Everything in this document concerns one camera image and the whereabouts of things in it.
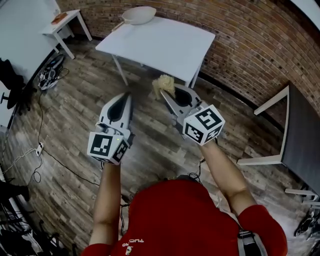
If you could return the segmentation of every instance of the backpack strap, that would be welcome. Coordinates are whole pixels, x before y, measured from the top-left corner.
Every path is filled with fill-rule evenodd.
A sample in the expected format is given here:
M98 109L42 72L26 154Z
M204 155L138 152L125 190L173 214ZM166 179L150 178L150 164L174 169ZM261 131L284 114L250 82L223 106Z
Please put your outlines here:
M220 207L219 207L219 210L222 213L228 214L239 226L239 233L237 236L239 256L246 256L245 247L252 245L252 244L256 244L256 246L260 250L261 256L268 256L267 250L266 250L264 244L262 243L260 236L257 233L253 233L251 231L244 230L241 227L237 217L232 212L223 210Z

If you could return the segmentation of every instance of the white bowl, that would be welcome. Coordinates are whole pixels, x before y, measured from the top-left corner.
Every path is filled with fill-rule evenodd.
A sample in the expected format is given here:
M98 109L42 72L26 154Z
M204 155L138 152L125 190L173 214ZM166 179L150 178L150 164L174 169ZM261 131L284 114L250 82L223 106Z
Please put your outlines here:
M157 10L150 6L139 6L126 10L122 14L125 24L141 25L151 21L156 15Z

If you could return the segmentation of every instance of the power strip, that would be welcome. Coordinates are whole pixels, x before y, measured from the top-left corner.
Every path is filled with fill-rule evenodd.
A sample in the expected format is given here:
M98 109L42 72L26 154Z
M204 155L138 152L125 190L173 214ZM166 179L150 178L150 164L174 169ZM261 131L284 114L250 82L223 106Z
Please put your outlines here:
M42 142L39 142L39 146L35 150L35 155L37 157L40 157L43 149L44 149L44 144Z

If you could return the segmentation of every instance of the white wall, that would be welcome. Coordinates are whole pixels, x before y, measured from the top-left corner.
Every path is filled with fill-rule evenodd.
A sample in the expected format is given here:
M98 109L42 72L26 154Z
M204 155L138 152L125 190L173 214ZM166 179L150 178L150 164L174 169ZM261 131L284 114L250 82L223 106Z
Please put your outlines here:
M25 83L58 44L38 33L58 8L55 0L8 0L0 8L0 58L10 60Z
M320 30L320 7L315 0L291 0Z

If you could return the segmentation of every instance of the red shirt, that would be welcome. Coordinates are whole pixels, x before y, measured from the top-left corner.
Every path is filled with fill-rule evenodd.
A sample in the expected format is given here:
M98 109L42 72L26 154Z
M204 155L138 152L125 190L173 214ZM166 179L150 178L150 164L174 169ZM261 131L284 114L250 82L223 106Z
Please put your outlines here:
M260 236L268 256L287 254L286 236L264 206L245 209L238 221ZM216 208L201 184L169 180L134 197L120 241L92 244L82 256L238 256L238 232L238 224Z

